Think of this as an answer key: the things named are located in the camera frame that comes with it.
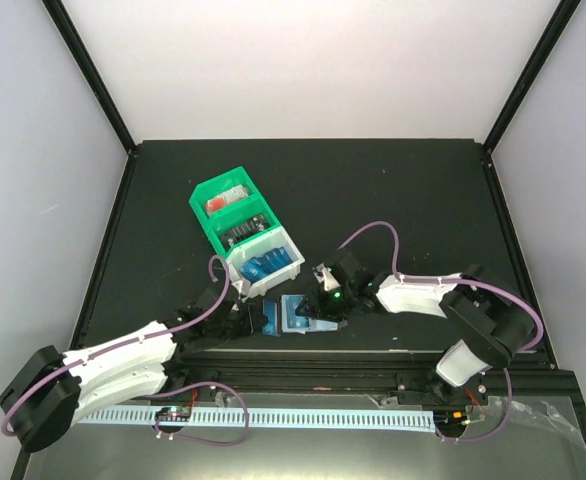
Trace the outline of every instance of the white wall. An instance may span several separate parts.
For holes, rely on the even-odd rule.
[[[576,371],[586,398],[586,2],[495,163],[558,361]]]
[[[488,134],[558,0],[65,0],[137,142]]]
[[[125,160],[42,3],[0,0],[0,393],[68,348]],[[0,434],[0,479],[18,450]]]

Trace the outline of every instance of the black table surface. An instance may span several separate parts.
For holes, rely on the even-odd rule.
[[[143,142],[83,344],[134,331],[196,299],[214,253],[188,200],[194,187],[243,166],[302,252],[302,293],[317,265],[360,226],[393,223],[407,274],[489,267],[516,286],[472,140],[179,140]],[[390,271],[390,232],[377,227],[352,244],[372,269]],[[443,318],[367,315],[339,332],[262,334],[220,349],[441,351],[457,340]]]

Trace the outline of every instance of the orange wire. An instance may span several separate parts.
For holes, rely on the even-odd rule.
[[[471,399],[471,401],[477,405],[478,407],[480,407],[480,409],[484,412],[484,414],[489,417],[489,412],[486,410],[486,408],[484,408],[482,405],[480,405],[480,402],[477,401],[477,399],[475,398],[475,396],[473,395],[473,393],[468,389],[465,388],[464,392],[469,396],[469,398]]]

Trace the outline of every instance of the white slotted rail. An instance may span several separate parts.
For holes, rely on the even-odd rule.
[[[99,425],[153,425],[156,413],[166,407],[115,405],[83,418],[80,423]],[[242,427],[241,408],[195,407],[188,421],[167,420],[160,425],[192,427]],[[331,410],[251,408],[253,428],[322,428],[404,430],[434,433],[432,412],[402,410]]]

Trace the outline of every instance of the black frame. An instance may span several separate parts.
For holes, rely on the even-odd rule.
[[[71,348],[82,344],[97,298],[104,269],[108,261],[113,238],[117,230],[128,188],[136,164],[137,146],[131,137],[124,120],[109,94],[95,64],[93,63],[79,33],[61,0],[42,0],[60,34],[75,58],[80,70],[95,94],[105,115],[118,135],[122,146],[129,155],[127,165],[117,192],[115,204],[108,221],[97,262],[91,276],[87,294],[76,325]],[[482,145],[484,155],[482,165],[486,181],[491,191],[494,207],[499,219],[518,287],[524,299],[537,311],[539,304],[535,297],[522,250],[504,199],[500,182],[493,168],[492,153],[515,116],[526,93],[535,81],[546,59],[560,38],[580,0],[561,0],[533,53],[518,78],[511,94],[504,104],[489,135]],[[577,415],[582,435],[586,442],[586,406],[573,372],[558,370],[551,343],[547,336],[543,339],[545,352],[516,358],[511,364],[513,392],[515,395],[568,396]],[[201,352],[190,359],[194,370],[214,371],[222,381],[241,391],[265,389],[282,392],[309,392],[318,386],[334,391],[360,391],[367,393],[388,392],[397,388],[396,375],[402,369],[428,369],[437,361],[436,354],[379,354],[354,359],[352,356],[332,354],[306,354],[304,362],[299,359],[285,358],[277,353],[241,354],[241,367],[238,367],[239,354],[228,352],[208,355]],[[268,371],[265,381],[263,374]],[[506,384],[501,372],[490,372],[486,377],[491,392],[506,393]],[[24,477],[28,464],[28,454],[20,452],[12,480]]]

